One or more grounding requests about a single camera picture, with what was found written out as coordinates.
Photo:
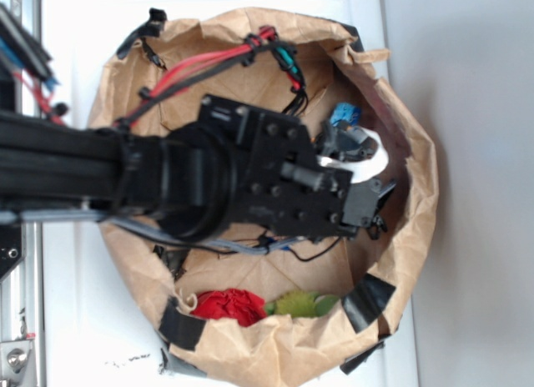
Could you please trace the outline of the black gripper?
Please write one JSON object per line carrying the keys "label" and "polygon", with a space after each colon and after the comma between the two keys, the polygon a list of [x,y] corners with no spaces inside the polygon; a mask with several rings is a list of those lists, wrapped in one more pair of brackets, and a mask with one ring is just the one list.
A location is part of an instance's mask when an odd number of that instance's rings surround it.
{"label": "black gripper", "polygon": [[396,181],[371,178],[350,187],[349,171],[322,166],[316,157],[372,158],[378,144],[362,127],[324,121],[314,147],[298,118],[214,95],[204,96],[196,124],[218,139],[229,159],[227,224],[312,241],[353,237],[358,229],[377,240],[388,231],[380,211]]}

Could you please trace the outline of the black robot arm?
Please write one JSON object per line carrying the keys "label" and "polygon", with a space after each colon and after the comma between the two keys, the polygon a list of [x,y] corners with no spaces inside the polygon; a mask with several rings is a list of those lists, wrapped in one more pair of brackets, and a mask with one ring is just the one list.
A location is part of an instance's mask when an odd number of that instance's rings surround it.
{"label": "black robot arm", "polygon": [[350,131],[323,130],[314,144],[297,118],[213,95],[164,137],[2,112],[1,221],[108,221],[164,244],[209,241],[233,224],[377,238],[395,184],[358,174]]}

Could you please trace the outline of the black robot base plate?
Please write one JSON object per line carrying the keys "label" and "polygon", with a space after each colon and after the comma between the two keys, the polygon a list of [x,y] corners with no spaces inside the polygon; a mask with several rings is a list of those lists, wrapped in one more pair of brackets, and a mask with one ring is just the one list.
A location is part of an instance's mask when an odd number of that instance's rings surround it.
{"label": "black robot base plate", "polygon": [[19,224],[1,226],[0,249],[0,278],[3,281],[22,260],[22,227]]}

